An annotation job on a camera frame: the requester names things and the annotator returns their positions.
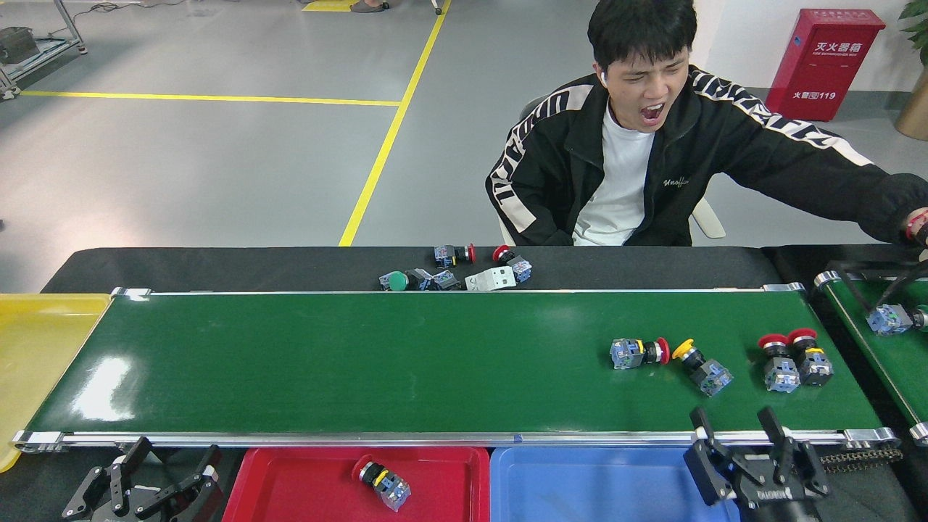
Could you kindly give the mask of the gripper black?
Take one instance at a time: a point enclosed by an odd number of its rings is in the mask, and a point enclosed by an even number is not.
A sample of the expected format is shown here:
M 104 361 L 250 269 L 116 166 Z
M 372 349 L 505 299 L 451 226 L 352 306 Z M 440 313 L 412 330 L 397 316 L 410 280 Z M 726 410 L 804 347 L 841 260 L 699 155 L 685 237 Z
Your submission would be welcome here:
M 832 488 L 812 444 L 799 442 L 779 422 L 772 407 L 757 413 L 763 432 L 772 443 L 773 470 L 758 483 L 758 467 L 749 462 L 752 448 L 729 448 L 717 442 L 702 407 L 689 414 L 695 439 L 684 462 L 706 505 L 733 498 L 742 521 L 821 521 L 819 498 Z

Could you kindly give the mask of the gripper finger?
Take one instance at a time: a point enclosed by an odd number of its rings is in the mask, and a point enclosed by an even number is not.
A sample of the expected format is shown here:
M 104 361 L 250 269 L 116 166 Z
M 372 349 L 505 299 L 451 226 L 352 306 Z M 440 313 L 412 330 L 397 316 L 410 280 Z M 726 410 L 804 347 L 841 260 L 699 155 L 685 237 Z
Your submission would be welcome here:
M 142 521 L 152 518 L 152 489 L 134 486 L 132 475 L 152 452 L 146 437 L 108 466 L 93 467 L 61 512 L 66 521 Z
M 223 501 L 218 485 L 222 454 L 213 444 L 196 470 L 175 485 L 158 490 L 133 488 L 130 519 L 135 521 L 210 521 Z

